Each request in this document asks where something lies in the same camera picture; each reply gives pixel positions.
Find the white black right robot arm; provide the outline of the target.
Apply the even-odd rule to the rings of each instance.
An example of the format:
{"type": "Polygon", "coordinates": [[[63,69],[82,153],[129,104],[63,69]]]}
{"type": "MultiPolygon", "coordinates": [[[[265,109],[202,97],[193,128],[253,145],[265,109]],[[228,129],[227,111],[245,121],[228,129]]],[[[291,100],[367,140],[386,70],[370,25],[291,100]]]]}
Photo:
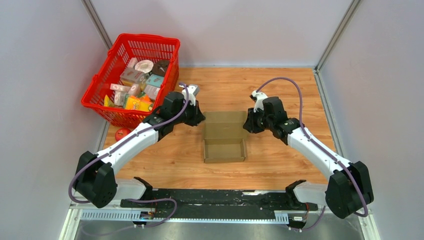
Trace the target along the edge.
{"type": "Polygon", "coordinates": [[[247,110],[243,128],[251,134],[265,130],[285,145],[297,150],[325,176],[327,184],[297,180],[285,188],[285,203],[299,209],[304,203],[328,207],[340,219],[351,214],[368,215],[374,193],[368,167],[361,161],[351,162],[319,141],[297,118],[289,118],[282,101],[253,92],[254,107],[247,110]]]}

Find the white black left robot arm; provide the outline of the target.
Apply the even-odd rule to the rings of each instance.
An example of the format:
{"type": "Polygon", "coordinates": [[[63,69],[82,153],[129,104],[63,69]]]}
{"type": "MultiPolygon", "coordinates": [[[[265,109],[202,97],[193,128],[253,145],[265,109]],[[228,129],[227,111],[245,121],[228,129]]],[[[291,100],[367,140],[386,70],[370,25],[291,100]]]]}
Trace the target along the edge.
{"type": "Polygon", "coordinates": [[[192,85],[182,92],[169,92],[162,105],[127,136],[97,153],[84,152],[68,187],[69,198],[78,204],[93,204],[99,209],[113,200],[134,201],[142,208],[148,207],[153,194],[147,190],[147,183],[137,179],[116,179],[116,174],[137,154],[171,133],[175,125],[194,127],[204,121],[197,94],[192,85]]]}

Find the brown cardboard paper box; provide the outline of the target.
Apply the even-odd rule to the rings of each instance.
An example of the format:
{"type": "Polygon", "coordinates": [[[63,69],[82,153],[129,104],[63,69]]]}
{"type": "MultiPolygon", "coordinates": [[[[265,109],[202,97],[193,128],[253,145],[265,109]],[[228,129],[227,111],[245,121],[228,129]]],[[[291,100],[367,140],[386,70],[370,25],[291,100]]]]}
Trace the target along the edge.
{"type": "Polygon", "coordinates": [[[245,111],[207,111],[204,113],[202,140],[206,164],[239,163],[247,158],[247,120],[245,111]]]}

